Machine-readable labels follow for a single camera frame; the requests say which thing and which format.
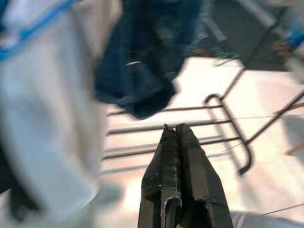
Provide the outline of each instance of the floor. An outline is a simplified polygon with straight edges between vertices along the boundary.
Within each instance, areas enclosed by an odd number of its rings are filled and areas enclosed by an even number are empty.
[[[240,69],[237,61],[214,68],[210,58],[190,58],[176,79],[178,95],[170,107],[198,106],[211,93],[223,93]],[[226,102],[245,136],[250,137],[304,86],[290,73],[249,71],[238,82]],[[117,108],[110,106],[109,112]],[[151,124],[224,119],[221,110],[160,113],[137,121],[128,115],[108,119],[109,129]],[[234,135],[229,124],[193,127],[200,139],[219,139]],[[136,151],[156,147],[161,131],[109,136],[108,153]],[[239,141],[204,146],[219,174],[230,210],[271,214],[304,222],[304,151],[293,156],[285,152],[304,138],[304,108],[292,110],[257,138],[252,148],[254,164],[242,177],[237,169],[244,164],[244,150]],[[101,179],[121,186],[121,201],[111,203],[97,217],[100,227],[137,227],[141,179],[153,154],[106,160],[101,165]]]

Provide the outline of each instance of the white fabric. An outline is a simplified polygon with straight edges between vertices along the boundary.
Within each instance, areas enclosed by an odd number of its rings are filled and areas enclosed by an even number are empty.
[[[17,31],[58,2],[12,0],[6,25]],[[85,12],[82,6],[77,14],[62,15],[0,63],[0,130],[10,164],[48,219],[57,222],[79,213],[98,192],[106,110],[93,98],[92,56],[78,22],[84,21],[97,56],[119,11],[113,10],[114,0],[86,2]]]

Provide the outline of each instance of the metal rack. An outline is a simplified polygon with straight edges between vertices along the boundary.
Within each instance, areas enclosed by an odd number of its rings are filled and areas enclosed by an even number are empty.
[[[280,23],[280,18],[283,16],[285,10],[283,10],[278,17],[277,22],[273,25],[270,26],[260,39],[259,43],[257,46],[254,48],[248,59],[246,60],[245,63],[243,63],[244,67],[237,73],[237,75],[234,77],[226,91],[224,92],[223,95],[218,95],[218,94],[211,94],[206,97],[204,100],[204,106],[198,106],[198,107],[184,107],[184,108],[171,108],[171,109],[165,109],[161,112],[174,112],[174,111],[187,111],[187,110],[199,110],[199,109],[218,109],[221,108],[225,116],[227,117],[226,120],[212,120],[212,121],[197,121],[197,122],[189,122],[186,123],[189,126],[205,126],[205,125],[214,125],[214,124],[231,124],[233,126],[234,132],[237,135],[236,137],[232,138],[226,138],[226,139],[219,139],[219,140],[211,140],[207,142],[200,142],[200,145],[206,145],[206,144],[215,144],[215,143],[223,143],[223,142],[230,142],[230,141],[236,141],[239,140],[241,141],[241,144],[243,145],[243,148],[245,149],[247,160],[245,165],[238,170],[238,173],[240,175],[243,175],[246,173],[252,163],[253,163],[253,157],[252,157],[252,150],[250,148],[250,144],[257,138],[259,137],[265,130],[267,130],[276,120],[278,120],[284,113],[286,113],[294,104],[296,104],[302,97],[304,97],[304,90],[300,92],[293,100],[291,100],[279,113],[276,114],[272,119],[270,119],[264,126],[262,126],[255,134],[253,134],[249,139],[247,139],[241,129],[241,127],[236,123],[235,118],[233,117],[233,114],[229,110],[229,107],[225,104],[225,98],[228,96],[228,94],[231,92],[233,87],[237,84],[237,82],[240,80],[242,75],[245,73],[247,70],[246,66],[248,66],[252,60],[252,58],[257,54],[259,51],[259,48],[262,46],[263,42],[266,40],[267,36],[269,33],[272,32],[273,29],[275,29],[278,24]],[[218,101],[219,105],[208,105],[209,101],[211,99],[215,99]],[[113,112],[109,113],[108,116],[114,116],[114,115],[122,115],[122,114],[127,114],[125,111],[121,112]],[[135,132],[145,132],[145,131],[153,131],[153,130],[162,130],[163,125],[154,125],[154,126],[145,126],[145,127],[134,127],[134,128],[124,128],[124,129],[117,129],[117,130],[110,130],[108,132],[109,135],[114,135],[114,134],[124,134],[124,133],[135,133]],[[128,153],[121,153],[121,154],[115,154],[115,155],[106,155],[103,157],[103,160],[108,160],[108,159],[114,159],[114,158],[121,158],[121,157],[126,157],[126,156],[134,156],[134,155],[140,155],[140,154],[147,154],[147,153],[153,153],[155,152],[156,149],[151,149],[151,150],[141,150],[141,151],[136,151],[136,152],[128,152]]]

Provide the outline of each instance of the white floor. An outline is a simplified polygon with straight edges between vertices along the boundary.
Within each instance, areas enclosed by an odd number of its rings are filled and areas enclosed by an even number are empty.
[[[223,93],[239,70],[237,62],[214,68],[212,59],[191,58],[185,70],[176,79],[179,94],[170,107],[198,106],[211,93]],[[304,89],[292,75],[282,72],[249,71],[238,82],[226,102],[238,124],[249,138],[266,123],[274,112],[281,109]],[[182,123],[211,119],[206,110],[160,113],[136,121],[128,115],[109,118],[109,129],[136,127],[150,124]],[[218,119],[225,116],[214,112]],[[193,127],[198,138],[218,139],[234,135],[229,124]],[[136,151],[153,148],[161,131],[109,136],[107,149]],[[204,146],[212,165],[218,172],[231,210],[270,213],[273,216],[304,222],[304,151],[294,156],[284,153],[304,139],[304,109],[288,112],[270,129],[252,143],[254,163],[244,176],[237,169],[245,156],[239,141]],[[137,227],[141,179],[152,154],[106,160],[102,163],[102,180],[115,181],[123,189],[122,200],[97,217],[100,227]]]

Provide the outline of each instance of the metal bar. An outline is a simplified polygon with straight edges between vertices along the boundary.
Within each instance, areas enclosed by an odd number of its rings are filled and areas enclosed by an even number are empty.
[[[249,65],[250,61],[253,59],[253,57],[256,55],[256,53],[259,51],[261,44],[267,39],[268,33],[271,32],[273,29],[275,29],[281,21],[281,18],[284,16],[285,12],[286,12],[287,8],[284,8],[280,11],[280,13],[277,16],[277,20],[275,22],[274,25],[270,26],[265,33],[263,34],[262,38],[260,39],[260,41],[258,42],[257,46],[253,49],[253,51],[251,52],[251,54],[249,55],[249,57],[243,62],[244,68],[242,68],[238,74],[234,77],[234,79],[232,80],[232,82],[230,83],[230,85],[228,86],[227,90],[224,92],[224,94],[222,95],[222,97],[220,98],[221,100],[224,100],[228,94],[230,93],[230,91],[232,90],[232,88],[235,86],[235,84],[238,82],[238,80],[242,77],[244,71],[246,70],[247,66]]]
[[[234,137],[234,138],[227,138],[227,139],[211,140],[211,141],[201,142],[200,145],[203,146],[203,145],[216,144],[216,143],[225,143],[225,142],[230,142],[230,141],[235,141],[235,140],[241,140],[241,138]]]
[[[250,139],[246,141],[246,144],[250,144],[255,140],[262,132],[264,132],[269,126],[271,126],[276,120],[278,120],[284,113],[289,111],[295,103],[297,103],[302,97],[304,97],[304,90],[300,92],[289,104],[285,106],[275,117],[269,120],[263,127],[261,127]]]
[[[250,167],[251,167],[251,164],[252,164],[252,154],[251,154],[251,149],[250,147],[248,146],[248,143],[245,141],[245,138],[244,138],[244,134],[242,133],[241,129],[239,128],[238,124],[234,121],[234,117],[232,116],[230,110],[228,109],[228,107],[225,105],[224,101],[221,100],[221,97],[220,95],[218,94],[211,94],[209,95],[205,100],[204,100],[204,103],[207,104],[210,99],[212,98],[216,98],[218,99],[218,101],[222,104],[223,106],[223,110],[226,114],[226,116],[229,118],[229,120],[231,121],[231,124],[233,126],[233,129],[235,130],[235,133],[240,137],[240,140],[242,141],[242,144],[243,146],[245,147],[246,149],[246,152],[247,152],[247,162],[246,164],[238,170],[238,173],[240,175],[243,175],[245,172],[247,172]]]
[[[240,137],[227,138],[227,139],[218,139],[218,140],[210,140],[210,141],[201,142],[200,145],[209,145],[209,144],[216,144],[216,143],[224,143],[224,142],[235,141],[235,140],[240,140]],[[102,161],[108,160],[108,159],[123,158],[123,157],[129,157],[129,156],[136,156],[136,155],[154,153],[155,151],[156,151],[156,148],[150,149],[150,150],[136,151],[136,152],[109,154],[109,155],[105,155],[102,158]]]
[[[184,107],[184,108],[168,108],[160,111],[160,113],[164,112],[176,112],[176,111],[189,111],[189,110],[198,110],[198,109],[211,109],[211,108],[222,108],[221,105],[210,105],[210,106],[197,106],[197,107]],[[122,114],[128,114],[127,111],[119,111],[119,112],[111,112],[107,116],[112,115],[122,115]]]
[[[194,126],[203,126],[203,125],[213,125],[213,124],[227,124],[230,123],[230,120],[220,120],[220,121],[197,121],[197,122],[188,122],[190,127]],[[175,128],[176,124],[168,124],[169,127]],[[146,132],[154,130],[163,130],[164,125],[154,125],[154,126],[145,126],[145,127],[133,127],[133,128],[124,128],[124,129],[115,129],[110,130],[107,135],[113,134],[123,134],[123,133],[134,133],[134,132]]]

